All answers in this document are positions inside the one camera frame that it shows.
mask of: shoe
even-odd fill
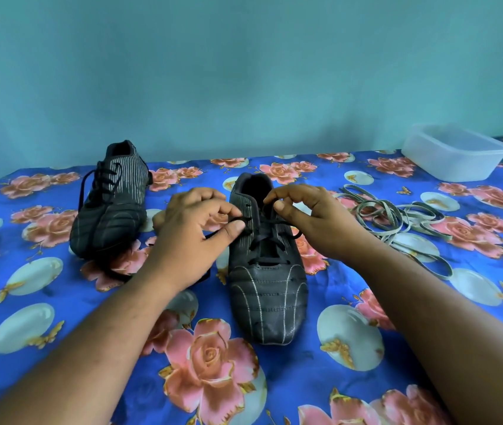
[[[230,244],[228,288],[232,314],[246,338],[283,345],[303,323],[308,288],[298,236],[271,204],[263,204],[272,189],[265,174],[250,173],[232,189],[230,202],[242,211],[246,227]]]
[[[94,173],[92,190],[84,200],[86,178]],[[111,261],[127,250],[147,219],[146,187],[153,182],[147,164],[134,145],[113,143],[106,158],[82,180],[78,215],[72,224],[70,248],[80,258],[93,259],[123,282],[130,277],[111,271]]]

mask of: blue wall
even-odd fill
[[[503,0],[0,0],[0,176],[503,134]]]

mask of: floral fabric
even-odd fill
[[[0,395],[122,284],[68,248],[81,179],[90,169],[23,169],[0,179]],[[357,172],[354,178],[363,171],[373,180],[363,188],[378,198],[395,204],[428,200],[446,215],[432,227],[452,239],[411,235],[453,266],[454,277],[444,283],[503,321],[503,162],[482,182],[458,184],[432,178],[399,151],[171,161],[150,163],[149,169],[149,218],[173,194],[192,187],[228,195],[243,172],[265,173],[275,186],[321,185],[335,195],[349,183],[348,171]],[[337,199],[348,209],[356,205]],[[203,230],[226,222],[211,216]],[[111,268],[134,274],[154,242],[149,224]],[[157,319],[112,423],[452,423],[368,285],[316,252],[304,236],[296,243],[309,304],[290,345],[242,339],[224,285],[226,252],[209,279],[180,293]],[[15,313],[20,318],[10,318]]]

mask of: plastic container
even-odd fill
[[[455,125],[414,125],[401,152],[446,182],[487,178],[503,158],[503,143]]]

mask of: forearm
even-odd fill
[[[0,400],[0,425],[107,425],[147,336],[175,292],[140,273]]]
[[[379,241],[357,255],[344,261],[367,281],[455,419],[503,423],[503,323]]]

